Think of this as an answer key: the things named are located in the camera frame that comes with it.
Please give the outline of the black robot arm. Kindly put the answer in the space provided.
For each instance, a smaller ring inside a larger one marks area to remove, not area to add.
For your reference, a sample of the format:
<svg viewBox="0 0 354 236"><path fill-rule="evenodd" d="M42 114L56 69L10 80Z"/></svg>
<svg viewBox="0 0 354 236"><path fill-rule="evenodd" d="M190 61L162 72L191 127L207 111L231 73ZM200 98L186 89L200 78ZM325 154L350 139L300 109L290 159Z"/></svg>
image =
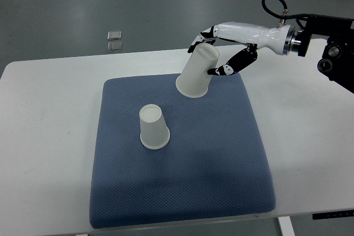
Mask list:
<svg viewBox="0 0 354 236"><path fill-rule="evenodd" d="M304 57L312 36L325 36L327 43L317 63L317 69L330 81L352 92L353 21L311 14L305 17L305 22L305 27L300 30L285 24L277 28L266 28L247 23L221 23L200 32L188 52L193 52L202 43L213 44L217 39L245 45L246 48L232 56L224 65L207 71L209 75L230 76L254 63L258 49L269 48L277 55L295 52L298 56Z"/></svg>

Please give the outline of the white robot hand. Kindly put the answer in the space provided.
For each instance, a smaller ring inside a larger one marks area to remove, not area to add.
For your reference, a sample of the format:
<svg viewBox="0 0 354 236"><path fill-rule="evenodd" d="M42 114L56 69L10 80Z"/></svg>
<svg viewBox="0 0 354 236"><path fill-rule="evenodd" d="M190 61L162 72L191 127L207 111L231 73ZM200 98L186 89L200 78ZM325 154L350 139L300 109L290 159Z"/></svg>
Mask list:
<svg viewBox="0 0 354 236"><path fill-rule="evenodd" d="M213 45L217 37L222 40L248 44L225 64L207 70L208 75L231 76L256 61L257 48L269 48L277 55L288 55L294 33L294 27L290 25L280 28L266 28L247 23L221 23L200 32L188 48L188 53L192 53L196 46L202 43Z"/></svg>

